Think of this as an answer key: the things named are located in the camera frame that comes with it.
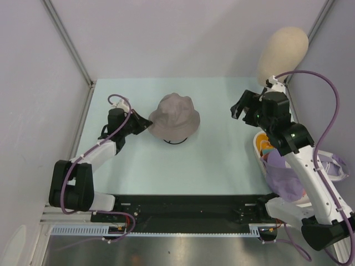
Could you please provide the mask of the grey bucket hat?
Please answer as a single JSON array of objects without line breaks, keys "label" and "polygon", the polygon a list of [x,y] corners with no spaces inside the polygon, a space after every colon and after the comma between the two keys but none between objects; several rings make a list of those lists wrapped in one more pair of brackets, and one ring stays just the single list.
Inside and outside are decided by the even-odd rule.
[{"label": "grey bucket hat", "polygon": [[177,93],[165,95],[149,115],[153,122],[148,131],[166,141],[182,141],[193,135],[200,126],[200,114],[192,99]]}]

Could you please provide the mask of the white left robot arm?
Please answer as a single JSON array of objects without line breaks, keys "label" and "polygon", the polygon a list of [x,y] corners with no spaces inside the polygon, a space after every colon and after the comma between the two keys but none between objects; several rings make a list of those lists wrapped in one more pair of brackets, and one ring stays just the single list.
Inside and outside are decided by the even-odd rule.
[{"label": "white left robot arm", "polygon": [[49,205],[61,208],[65,213],[67,210],[71,213],[103,211],[108,220],[119,220],[123,214],[122,207],[115,203],[113,195],[95,192],[94,172],[122,150],[127,136],[138,135],[152,124],[135,110],[109,110],[108,122],[92,148],[71,160],[55,163]]}]

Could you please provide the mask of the purple baseball cap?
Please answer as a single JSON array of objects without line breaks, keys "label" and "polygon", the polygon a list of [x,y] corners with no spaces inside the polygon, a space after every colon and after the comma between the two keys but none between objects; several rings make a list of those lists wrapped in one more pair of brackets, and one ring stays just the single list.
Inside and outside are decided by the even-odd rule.
[{"label": "purple baseball cap", "polygon": [[338,155],[319,150],[318,157],[332,182],[340,182],[350,176],[346,163]]}]

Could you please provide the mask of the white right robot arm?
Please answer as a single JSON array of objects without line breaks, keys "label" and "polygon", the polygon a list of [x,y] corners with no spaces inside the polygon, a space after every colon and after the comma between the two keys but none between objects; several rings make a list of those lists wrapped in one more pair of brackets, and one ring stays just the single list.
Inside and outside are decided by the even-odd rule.
[{"label": "white right robot arm", "polygon": [[306,127],[292,121],[285,86],[270,77],[261,94],[245,90],[231,107],[231,116],[261,128],[295,171],[311,202],[311,210],[274,197],[257,206],[261,222],[280,219],[299,229],[310,247],[320,251],[349,238],[354,247],[354,211],[346,204],[318,158],[317,146]]}]

